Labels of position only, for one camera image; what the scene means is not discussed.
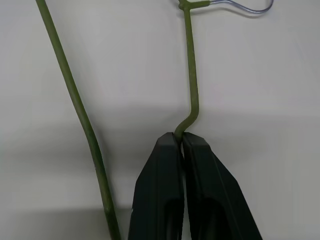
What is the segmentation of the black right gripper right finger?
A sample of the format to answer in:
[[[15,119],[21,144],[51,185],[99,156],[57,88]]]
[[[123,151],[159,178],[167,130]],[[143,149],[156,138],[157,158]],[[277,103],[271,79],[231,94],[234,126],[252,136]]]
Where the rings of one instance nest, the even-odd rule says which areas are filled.
[[[237,180],[205,139],[186,132],[182,144],[191,238],[262,239]]]

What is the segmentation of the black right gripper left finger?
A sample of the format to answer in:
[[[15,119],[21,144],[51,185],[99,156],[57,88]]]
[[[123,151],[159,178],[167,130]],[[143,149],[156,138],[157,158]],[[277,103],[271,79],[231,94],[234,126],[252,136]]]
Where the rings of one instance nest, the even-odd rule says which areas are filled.
[[[181,151],[167,132],[156,141],[135,183],[128,239],[180,240],[184,207]]]

